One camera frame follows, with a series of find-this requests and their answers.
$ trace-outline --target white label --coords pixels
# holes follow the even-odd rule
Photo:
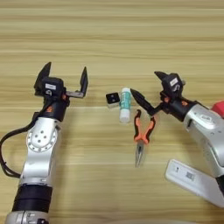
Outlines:
[[[45,88],[50,88],[50,89],[56,90],[56,86],[47,84],[47,83],[45,84]]]
[[[175,79],[173,79],[171,82],[170,82],[170,84],[171,84],[171,86],[174,86],[176,83],[178,83],[179,81],[178,81],[178,79],[177,78],[175,78]]]

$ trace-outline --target robotic arm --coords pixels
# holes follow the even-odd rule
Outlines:
[[[49,224],[48,211],[53,192],[55,158],[60,145],[60,123],[69,106],[69,98],[83,98],[88,88],[87,69],[80,79],[80,91],[70,92],[62,79],[49,77],[51,62],[40,71],[34,85],[35,95],[44,97],[44,107],[34,113],[29,125],[8,133],[0,141],[0,163],[7,176],[19,178],[17,196],[6,224]],[[28,130],[27,158],[22,174],[10,169],[2,156],[7,138]]]
[[[185,129],[202,148],[203,155],[224,195],[224,120],[199,102],[184,98],[182,91],[185,83],[177,73],[155,72],[155,74],[162,81],[164,88],[160,92],[162,102],[154,108],[143,95],[131,89],[133,97],[150,116],[163,110],[184,124]]]

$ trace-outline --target orange pliers handle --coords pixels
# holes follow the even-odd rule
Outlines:
[[[136,116],[135,116],[135,131],[136,131],[136,134],[134,135],[134,140],[135,140],[135,142],[143,140],[143,142],[145,144],[148,144],[150,142],[151,132],[155,128],[156,120],[155,120],[154,116],[150,119],[150,125],[147,128],[147,130],[145,131],[145,133],[142,135],[141,130],[140,130],[140,126],[141,126],[140,117],[141,117],[141,114],[142,114],[142,111],[140,109],[138,109],[136,111]]]

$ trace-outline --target silver robot arm segment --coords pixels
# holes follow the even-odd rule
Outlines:
[[[60,122],[40,117],[29,130],[24,169],[17,197],[6,224],[47,224],[53,190],[56,151],[60,145]]]
[[[224,120],[199,104],[186,114],[184,126],[203,150],[203,155],[224,193]]]

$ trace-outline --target red object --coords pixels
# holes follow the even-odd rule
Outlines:
[[[215,103],[212,107],[212,111],[216,112],[222,118],[224,118],[224,101],[219,101]]]

